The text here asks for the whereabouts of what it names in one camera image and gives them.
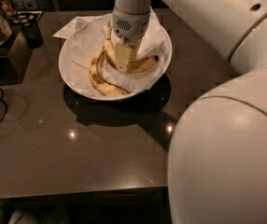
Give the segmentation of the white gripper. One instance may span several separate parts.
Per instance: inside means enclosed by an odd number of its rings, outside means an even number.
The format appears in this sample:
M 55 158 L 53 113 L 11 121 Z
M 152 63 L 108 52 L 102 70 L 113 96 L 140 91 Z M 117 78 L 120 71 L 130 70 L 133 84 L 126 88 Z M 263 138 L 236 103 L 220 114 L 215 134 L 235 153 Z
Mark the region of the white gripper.
M 145 35 L 149 17 L 150 12 L 129 14 L 117 8 L 113 9 L 112 27 L 116 36 L 124 42 L 115 45 L 116 68 L 119 72 L 124 74 L 129 72 L 130 64 L 139 50 L 139 43 L 135 42 Z

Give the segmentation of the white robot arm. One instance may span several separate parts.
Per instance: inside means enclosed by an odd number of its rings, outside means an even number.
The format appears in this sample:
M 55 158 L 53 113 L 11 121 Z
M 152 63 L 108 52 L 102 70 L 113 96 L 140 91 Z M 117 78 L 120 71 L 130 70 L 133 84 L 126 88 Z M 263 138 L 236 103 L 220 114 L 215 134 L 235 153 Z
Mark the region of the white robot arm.
M 267 224 L 267 0 L 162 0 L 239 77 L 194 101 L 173 131 L 173 224 Z M 150 0 L 115 0 L 140 25 Z

